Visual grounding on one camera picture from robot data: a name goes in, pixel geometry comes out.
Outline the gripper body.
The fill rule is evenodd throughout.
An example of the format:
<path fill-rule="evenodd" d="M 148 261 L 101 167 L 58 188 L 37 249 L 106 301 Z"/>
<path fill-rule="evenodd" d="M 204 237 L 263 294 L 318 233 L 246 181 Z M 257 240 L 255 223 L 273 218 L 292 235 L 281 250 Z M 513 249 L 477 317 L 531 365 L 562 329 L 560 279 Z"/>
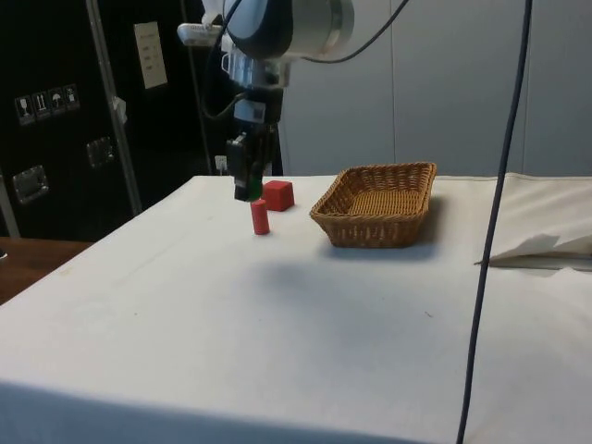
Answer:
<path fill-rule="evenodd" d="M 237 89 L 241 99 L 234 105 L 233 119 L 237 134 L 255 134 L 276 130 L 281 119 L 283 89 Z"/>

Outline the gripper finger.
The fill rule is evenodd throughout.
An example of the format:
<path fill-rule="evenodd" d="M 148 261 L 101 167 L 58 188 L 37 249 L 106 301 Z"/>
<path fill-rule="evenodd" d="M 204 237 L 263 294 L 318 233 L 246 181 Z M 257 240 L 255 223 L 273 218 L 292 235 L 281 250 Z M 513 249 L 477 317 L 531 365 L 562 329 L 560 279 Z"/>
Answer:
<path fill-rule="evenodd" d="M 263 125 L 257 133 L 258 148 L 256 160 L 256 177 L 273 174 L 273 165 L 279 152 L 278 125 Z"/>
<path fill-rule="evenodd" d="M 261 180 L 256 177 L 258 142 L 243 132 L 227 141 L 228 173 L 234 178 L 234 198 L 254 202 L 261 197 Z"/>

